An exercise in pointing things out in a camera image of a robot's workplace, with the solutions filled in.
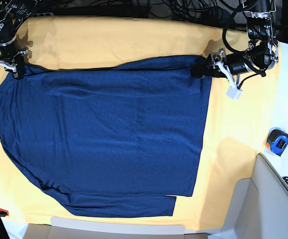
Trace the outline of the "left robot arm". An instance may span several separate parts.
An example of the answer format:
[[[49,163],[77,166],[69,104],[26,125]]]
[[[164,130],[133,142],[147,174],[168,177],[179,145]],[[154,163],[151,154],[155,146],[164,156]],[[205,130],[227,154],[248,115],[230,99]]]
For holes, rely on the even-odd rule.
[[[190,73],[193,77],[202,78],[211,76],[225,77],[231,84],[239,84],[234,77],[248,72],[254,76],[266,76],[266,71],[273,68],[279,61],[279,46],[276,38],[273,13],[276,12],[274,0],[241,0],[237,7],[231,7],[224,1],[221,3],[232,11],[222,32],[224,46],[231,53],[226,54],[224,49],[218,53],[211,53],[204,62],[193,66]],[[246,17],[246,30],[249,38],[246,50],[236,50],[226,38],[229,27],[237,13]]]

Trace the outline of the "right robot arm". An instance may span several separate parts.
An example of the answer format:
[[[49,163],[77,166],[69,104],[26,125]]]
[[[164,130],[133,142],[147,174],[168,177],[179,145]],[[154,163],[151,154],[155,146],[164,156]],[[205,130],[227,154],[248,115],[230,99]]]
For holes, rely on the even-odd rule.
[[[37,0],[0,0],[0,66],[20,80],[26,73],[24,55],[16,40],[17,30],[31,16]]]

